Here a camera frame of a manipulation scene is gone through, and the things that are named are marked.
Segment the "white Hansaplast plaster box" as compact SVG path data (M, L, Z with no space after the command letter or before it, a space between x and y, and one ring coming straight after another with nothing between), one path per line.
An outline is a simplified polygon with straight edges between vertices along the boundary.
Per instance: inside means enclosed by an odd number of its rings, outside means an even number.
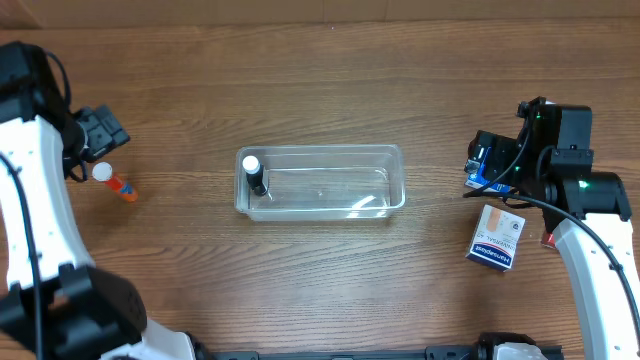
M500 272L509 271L525 223L522 217L485 205L465 258Z

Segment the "black tube white cap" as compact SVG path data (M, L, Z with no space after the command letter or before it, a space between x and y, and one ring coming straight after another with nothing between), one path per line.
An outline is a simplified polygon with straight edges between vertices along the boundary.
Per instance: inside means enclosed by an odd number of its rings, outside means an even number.
M266 195L268 192L267 178L265 177L264 165L260 160L253 155L246 156L242 159L242 168L250 190L256 196Z

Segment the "orange tube white cap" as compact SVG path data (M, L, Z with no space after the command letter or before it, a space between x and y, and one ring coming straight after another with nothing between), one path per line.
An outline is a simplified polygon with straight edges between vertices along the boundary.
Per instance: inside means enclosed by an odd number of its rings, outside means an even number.
M138 199L138 192L135 188L119 176L107 162L97 163L92 169L92 177L105 184L127 202L135 202Z

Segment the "clear plastic container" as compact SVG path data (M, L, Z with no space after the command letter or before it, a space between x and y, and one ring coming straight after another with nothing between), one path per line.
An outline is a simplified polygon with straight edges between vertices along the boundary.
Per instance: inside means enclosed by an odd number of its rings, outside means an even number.
M265 168L268 192L249 188L242 159ZM236 155L235 208L251 220L381 219L406 202L404 159L393 144L249 146Z

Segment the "blue medicine box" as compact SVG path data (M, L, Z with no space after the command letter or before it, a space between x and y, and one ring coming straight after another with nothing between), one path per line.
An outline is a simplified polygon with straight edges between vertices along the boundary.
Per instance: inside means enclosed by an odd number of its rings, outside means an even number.
M466 181L465 181L465 185L469 188L471 188L472 190L475 189L479 189L482 186L486 185L489 183L489 180L485 177L485 175L487 174L487 161L488 161L488 157L490 155L490 153L492 152L492 148L488 147L484 150L483 152L483 160L480 164L480 167L478 169L478 171L476 173L470 173L467 175ZM499 182L494 183L493 185L491 185L490 187L488 187L486 189L487 192L500 192L500 193L507 193L512 189L511 186L506 185L506 184L502 184Z

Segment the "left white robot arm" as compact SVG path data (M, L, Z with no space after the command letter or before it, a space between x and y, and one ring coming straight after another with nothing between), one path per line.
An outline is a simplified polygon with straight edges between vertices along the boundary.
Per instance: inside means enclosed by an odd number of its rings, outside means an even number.
M203 359L184 332L148 318L128 280L96 267L46 119L1 124L1 213L9 248L1 329L39 359Z

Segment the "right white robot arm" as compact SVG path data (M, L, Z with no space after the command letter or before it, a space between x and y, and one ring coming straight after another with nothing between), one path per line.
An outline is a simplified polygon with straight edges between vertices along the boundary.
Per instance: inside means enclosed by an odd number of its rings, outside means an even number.
M639 356L639 276L621 179L594 172L589 135L480 131L466 170L509 186L504 199L537 207L569 274L589 359Z

